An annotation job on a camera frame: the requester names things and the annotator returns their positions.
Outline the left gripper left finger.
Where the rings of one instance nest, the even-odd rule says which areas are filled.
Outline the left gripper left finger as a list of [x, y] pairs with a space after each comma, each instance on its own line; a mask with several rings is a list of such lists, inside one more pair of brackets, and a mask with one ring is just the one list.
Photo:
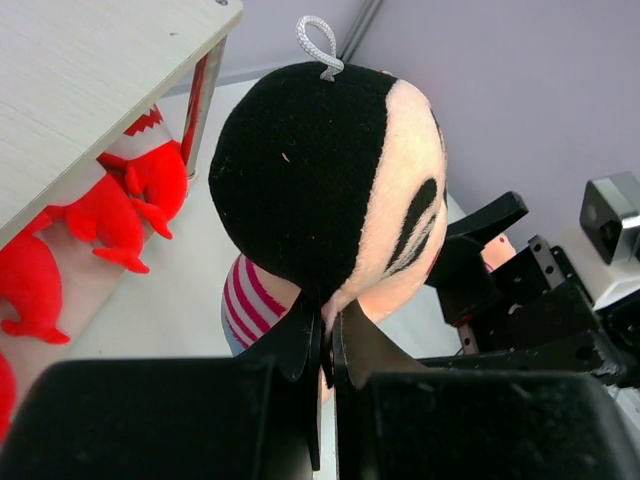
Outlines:
[[236, 357], [64, 361], [1, 449], [5, 479], [309, 479], [320, 465], [319, 310], [299, 298]]

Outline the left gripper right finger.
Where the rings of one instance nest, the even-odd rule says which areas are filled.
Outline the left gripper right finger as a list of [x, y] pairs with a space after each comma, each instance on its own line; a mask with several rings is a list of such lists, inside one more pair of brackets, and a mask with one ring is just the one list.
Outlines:
[[635, 479], [621, 413], [589, 376], [429, 368], [357, 303], [333, 329], [341, 479]]

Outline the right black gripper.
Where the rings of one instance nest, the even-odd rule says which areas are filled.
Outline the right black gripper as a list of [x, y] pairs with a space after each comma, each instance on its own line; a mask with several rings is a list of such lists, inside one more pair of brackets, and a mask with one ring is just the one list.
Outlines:
[[570, 371], [605, 385], [630, 382], [630, 300], [596, 308], [565, 251], [534, 237], [490, 270], [485, 246], [528, 213], [508, 191], [448, 225], [425, 284], [462, 352], [435, 365], [467, 370]]

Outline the boy doll plush striped shirt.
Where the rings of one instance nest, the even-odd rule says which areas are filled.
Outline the boy doll plush striped shirt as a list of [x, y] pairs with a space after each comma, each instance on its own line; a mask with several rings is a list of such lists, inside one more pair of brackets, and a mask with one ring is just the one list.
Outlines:
[[504, 233], [488, 242], [481, 252], [485, 267], [489, 272], [497, 270], [515, 255], [516, 250]]
[[352, 302], [373, 322], [423, 286], [448, 224], [447, 152], [425, 94], [391, 73], [343, 62], [309, 27], [308, 60], [258, 80], [227, 117], [208, 175], [238, 249], [221, 323], [234, 354], [307, 297], [327, 328]]

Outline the red shark plush toy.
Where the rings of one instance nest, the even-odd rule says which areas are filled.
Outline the red shark plush toy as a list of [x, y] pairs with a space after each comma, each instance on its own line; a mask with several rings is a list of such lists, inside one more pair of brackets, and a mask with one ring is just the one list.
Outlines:
[[134, 208], [160, 236], [171, 239], [169, 222], [188, 190], [181, 144], [171, 135], [157, 105], [133, 122], [99, 157], [123, 175]]
[[63, 306], [62, 279], [48, 245], [37, 233], [52, 224], [39, 213], [1, 249], [1, 298], [18, 318], [1, 320], [11, 336], [28, 336], [48, 344], [65, 344], [70, 337], [57, 327]]
[[144, 228], [131, 199], [115, 178], [102, 169], [100, 178], [73, 200], [56, 200], [44, 212], [61, 220], [77, 240], [92, 243], [94, 255], [133, 273], [150, 269], [139, 258]]

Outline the red shark plush purple fin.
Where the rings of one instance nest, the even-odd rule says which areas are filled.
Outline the red shark plush purple fin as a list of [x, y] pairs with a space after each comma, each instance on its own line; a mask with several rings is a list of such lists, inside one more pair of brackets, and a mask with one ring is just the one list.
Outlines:
[[16, 402], [16, 380], [11, 365], [0, 355], [0, 438], [4, 441]]

